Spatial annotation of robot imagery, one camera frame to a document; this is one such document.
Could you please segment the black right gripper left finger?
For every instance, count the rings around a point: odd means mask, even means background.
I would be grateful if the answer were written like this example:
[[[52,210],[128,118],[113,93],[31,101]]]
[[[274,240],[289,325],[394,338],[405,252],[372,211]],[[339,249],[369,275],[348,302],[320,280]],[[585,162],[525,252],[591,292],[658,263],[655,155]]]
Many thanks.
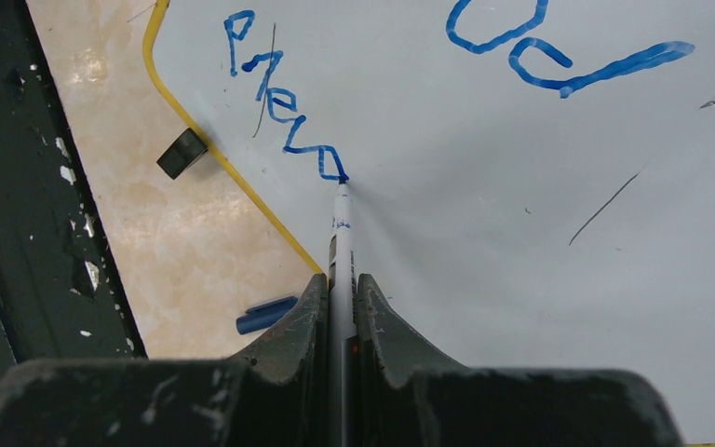
[[[36,359],[0,380],[0,446],[304,446],[324,438],[326,278],[225,359]]]

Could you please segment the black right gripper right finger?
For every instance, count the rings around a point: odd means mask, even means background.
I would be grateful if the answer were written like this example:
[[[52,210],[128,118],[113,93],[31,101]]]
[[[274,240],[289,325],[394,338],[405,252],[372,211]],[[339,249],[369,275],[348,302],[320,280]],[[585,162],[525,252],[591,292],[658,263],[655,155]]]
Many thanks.
[[[367,446],[679,446],[664,398],[614,369],[470,368],[357,280]]]

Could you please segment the blue marker cap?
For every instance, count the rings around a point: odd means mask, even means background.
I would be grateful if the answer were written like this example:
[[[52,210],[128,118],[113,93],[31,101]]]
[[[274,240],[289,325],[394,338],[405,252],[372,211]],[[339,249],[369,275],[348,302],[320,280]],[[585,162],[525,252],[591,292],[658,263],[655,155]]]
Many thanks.
[[[251,307],[236,319],[236,330],[240,335],[266,330],[291,311],[297,302],[296,296],[287,296]]]

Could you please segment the white whiteboard marker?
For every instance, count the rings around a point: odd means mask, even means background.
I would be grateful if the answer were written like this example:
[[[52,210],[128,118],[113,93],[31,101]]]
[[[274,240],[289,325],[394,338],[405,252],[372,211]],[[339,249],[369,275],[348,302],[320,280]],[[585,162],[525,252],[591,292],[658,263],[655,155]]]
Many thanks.
[[[357,281],[347,180],[338,181],[331,227],[329,286],[329,359],[332,446],[358,446],[359,340],[355,316]]]

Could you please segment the yellow framed whiteboard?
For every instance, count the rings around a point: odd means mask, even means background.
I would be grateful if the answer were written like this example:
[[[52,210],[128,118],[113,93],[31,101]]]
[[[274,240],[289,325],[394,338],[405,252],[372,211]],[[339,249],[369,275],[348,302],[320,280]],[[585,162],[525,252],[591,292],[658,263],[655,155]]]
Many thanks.
[[[168,101],[308,261],[469,365],[649,379],[715,442],[715,1],[160,1]]]

